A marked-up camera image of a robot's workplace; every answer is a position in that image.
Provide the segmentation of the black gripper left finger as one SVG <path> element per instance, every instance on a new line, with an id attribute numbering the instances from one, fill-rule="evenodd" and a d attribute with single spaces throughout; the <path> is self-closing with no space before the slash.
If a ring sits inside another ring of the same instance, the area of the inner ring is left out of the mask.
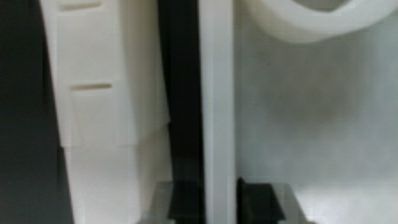
<path id="1" fill-rule="evenodd" d="M 143 224 L 204 224 L 202 189 L 193 182 L 159 182 Z"/>

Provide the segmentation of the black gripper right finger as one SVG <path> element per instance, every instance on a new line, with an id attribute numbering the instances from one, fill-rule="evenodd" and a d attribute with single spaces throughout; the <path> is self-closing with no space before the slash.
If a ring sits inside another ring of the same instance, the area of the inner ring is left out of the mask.
<path id="1" fill-rule="evenodd" d="M 283 183 L 236 182 L 236 224 L 315 224 Z"/>

